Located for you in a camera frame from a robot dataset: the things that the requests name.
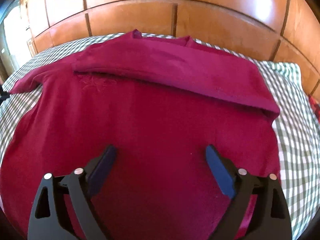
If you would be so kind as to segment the dark red knitted sweater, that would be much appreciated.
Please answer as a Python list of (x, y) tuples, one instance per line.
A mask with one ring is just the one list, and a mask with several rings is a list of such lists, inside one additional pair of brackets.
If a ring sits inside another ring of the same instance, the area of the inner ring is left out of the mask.
[(229, 204), (205, 160), (213, 145), (256, 176), (280, 173), (280, 110), (257, 66), (191, 37), (133, 31), (26, 74), (42, 87), (1, 165), (4, 212), (21, 233), (46, 173), (117, 158), (93, 206), (114, 239), (206, 239)]

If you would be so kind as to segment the green white checkered bed cover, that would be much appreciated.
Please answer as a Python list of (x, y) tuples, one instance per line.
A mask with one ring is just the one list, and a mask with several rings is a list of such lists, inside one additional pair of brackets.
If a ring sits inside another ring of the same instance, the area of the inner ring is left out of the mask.
[[(11, 90), (18, 80), (33, 69), (82, 51), (92, 44), (122, 35), (124, 33), (81, 38), (49, 48), (11, 74), (2, 85), (3, 89)], [(278, 141), (281, 185), (291, 217), (292, 236), (298, 239), (319, 210), (319, 122), (303, 91), (299, 65), (258, 61), (196, 38), (194, 41), (254, 63), (278, 104), (280, 115), (273, 122), (272, 128)], [(32, 92), (13, 95), (1, 104), (1, 166), (19, 120), (35, 106), (41, 92), (42, 87), (39, 86)]]

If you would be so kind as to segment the multicolour checkered pillow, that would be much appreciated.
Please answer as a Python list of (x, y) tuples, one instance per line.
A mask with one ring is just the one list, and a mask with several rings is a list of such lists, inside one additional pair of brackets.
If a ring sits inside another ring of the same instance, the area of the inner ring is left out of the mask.
[(308, 95), (310, 106), (318, 120), (320, 122), (320, 105), (318, 101), (311, 95)]

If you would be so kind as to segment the window with dark frame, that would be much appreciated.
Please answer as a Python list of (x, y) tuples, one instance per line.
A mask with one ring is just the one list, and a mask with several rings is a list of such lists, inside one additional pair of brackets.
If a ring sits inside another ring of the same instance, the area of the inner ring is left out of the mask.
[(21, 16), (19, 1), (14, 2), (1, 22), (1, 63), (5, 79), (26, 64), (33, 56), (29, 50), (28, 25)]

